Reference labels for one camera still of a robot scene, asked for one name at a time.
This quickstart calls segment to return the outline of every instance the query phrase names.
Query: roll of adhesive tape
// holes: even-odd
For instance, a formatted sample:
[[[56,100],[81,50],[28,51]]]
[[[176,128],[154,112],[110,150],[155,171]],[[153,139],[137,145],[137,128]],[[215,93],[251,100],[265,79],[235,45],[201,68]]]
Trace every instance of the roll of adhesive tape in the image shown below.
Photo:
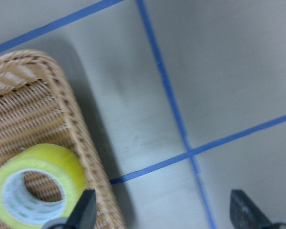
[[[23,173],[35,171],[54,180],[62,200],[45,202],[25,187]],[[78,157],[62,146],[39,144],[27,148],[0,169],[0,220],[13,229],[40,229],[47,221],[68,217],[85,189]]]

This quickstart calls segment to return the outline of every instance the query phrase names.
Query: blue line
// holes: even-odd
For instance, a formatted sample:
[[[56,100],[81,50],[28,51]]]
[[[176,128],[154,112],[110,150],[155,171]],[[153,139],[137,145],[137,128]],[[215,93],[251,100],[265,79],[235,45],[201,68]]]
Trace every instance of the blue line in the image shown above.
[[[167,74],[161,53],[160,53],[160,49],[159,49],[158,44],[157,44],[155,34],[153,32],[152,24],[151,24],[150,19],[148,17],[148,13],[147,13],[147,10],[146,10],[145,4],[144,4],[144,0],[136,0],[136,2],[138,5],[144,26],[145,26],[145,30],[146,30],[146,33],[147,33],[147,36],[148,36],[148,39],[149,39],[149,42],[150,42],[150,45],[151,45],[151,48],[153,51],[153,55],[154,55],[156,63],[157,63],[158,70],[159,70],[161,77],[162,77],[162,81],[163,81],[163,85],[164,85],[164,88],[166,91],[167,98],[169,100],[169,103],[171,105],[175,120],[176,120],[177,125],[178,125],[179,133],[181,135],[181,138],[182,138],[182,141],[183,141],[183,144],[184,144],[186,151],[189,152],[191,150],[191,147],[190,147],[190,144],[188,141],[188,135],[187,135],[182,117],[180,115],[176,99],[174,97],[173,89],[172,89],[170,80],[168,78],[168,74]],[[210,228],[215,229],[215,223],[214,223],[214,220],[213,220],[213,217],[211,214],[211,209],[208,205],[208,202],[206,199],[206,194],[205,194],[204,189],[202,187],[203,184],[200,182],[198,164],[196,163],[194,158],[191,158],[191,165],[192,165],[193,170],[194,170],[194,177],[195,177],[195,181],[199,187],[199,192],[200,192],[201,198],[203,199],[205,213],[207,215]]]
[[[72,14],[69,14],[66,17],[57,19],[57,20],[55,20],[55,21],[53,21],[53,22],[51,22],[51,23],[49,23],[43,27],[34,29],[30,32],[23,34],[23,35],[15,37],[9,41],[6,41],[6,42],[0,44],[0,53],[6,51],[8,49],[11,49],[17,45],[28,42],[34,38],[40,37],[46,33],[49,33],[49,32],[56,30],[62,26],[65,26],[65,25],[70,24],[74,21],[77,21],[81,18],[87,17],[91,14],[94,14],[96,12],[103,10],[103,9],[106,9],[106,8],[108,8],[112,5],[115,5],[121,1],[123,1],[123,0],[102,0],[102,1],[97,2],[91,6],[88,6],[86,8],[79,10],[79,11],[76,11]]]
[[[210,143],[207,143],[205,145],[202,145],[202,146],[199,146],[199,147],[197,147],[195,149],[192,149],[189,152],[185,152],[183,154],[179,154],[179,155],[171,157],[171,158],[169,158],[169,159],[167,159],[165,161],[162,161],[162,162],[159,162],[157,164],[154,164],[154,165],[148,166],[146,168],[143,168],[141,170],[138,170],[138,171],[126,174],[124,176],[121,176],[121,177],[118,177],[118,178],[115,178],[115,179],[112,179],[110,182],[111,182],[111,184],[115,185],[115,184],[123,183],[123,182],[128,181],[128,180],[132,180],[134,178],[137,178],[137,177],[143,176],[145,174],[151,173],[151,172],[156,171],[156,170],[158,170],[160,168],[164,168],[166,166],[169,166],[171,164],[177,163],[177,162],[182,161],[184,159],[191,158],[191,157],[193,157],[193,156],[195,156],[197,154],[200,154],[200,153],[202,153],[204,151],[210,150],[212,148],[216,148],[218,146],[227,144],[227,143],[232,142],[234,140],[237,140],[239,138],[246,137],[246,136],[248,136],[250,134],[253,134],[255,132],[258,132],[258,131],[261,131],[261,130],[264,130],[264,129],[268,129],[270,127],[273,127],[275,125],[278,125],[278,124],[281,124],[281,123],[284,123],[284,122],[286,122],[286,115],[281,116],[281,117],[276,118],[276,119],[273,119],[273,120],[270,120],[268,122],[265,122],[265,123],[253,126],[251,128],[248,128],[248,129],[243,130],[241,132],[238,132],[236,134],[229,135],[227,137],[224,137],[224,138],[212,141]]]

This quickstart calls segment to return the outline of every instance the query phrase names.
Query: basket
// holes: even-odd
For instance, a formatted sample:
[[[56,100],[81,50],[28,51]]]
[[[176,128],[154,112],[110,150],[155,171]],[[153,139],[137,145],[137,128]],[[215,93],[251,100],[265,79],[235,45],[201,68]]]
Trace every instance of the basket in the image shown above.
[[[108,177],[59,65],[37,50],[0,56],[0,167],[24,148],[39,143],[61,145],[79,156],[87,188],[96,190],[96,229],[125,228]],[[41,200],[60,199],[57,186],[48,177],[26,173],[25,184]],[[0,221],[0,229],[8,227]]]

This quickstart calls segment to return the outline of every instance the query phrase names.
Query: woven wicker texture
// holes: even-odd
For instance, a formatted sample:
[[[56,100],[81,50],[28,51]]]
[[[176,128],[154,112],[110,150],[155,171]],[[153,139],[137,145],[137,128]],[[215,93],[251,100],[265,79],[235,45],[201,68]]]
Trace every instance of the woven wicker texture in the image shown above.
[[[96,189],[96,229],[125,228],[108,177],[91,141],[72,90],[58,64],[47,54],[21,50],[0,56],[0,167],[11,157],[39,143],[69,148],[79,157]],[[61,198],[55,183],[27,173],[28,190],[45,201]],[[0,222],[0,229],[7,229]]]

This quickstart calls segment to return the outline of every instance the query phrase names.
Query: tape roll hole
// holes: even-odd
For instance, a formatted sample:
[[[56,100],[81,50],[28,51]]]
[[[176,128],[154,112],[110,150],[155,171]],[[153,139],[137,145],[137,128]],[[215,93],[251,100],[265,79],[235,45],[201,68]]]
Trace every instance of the tape roll hole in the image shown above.
[[[42,225],[59,217],[65,209],[58,181],[42,171],[22,170],[9,176],[2,188],[8,213],[30,225]]]

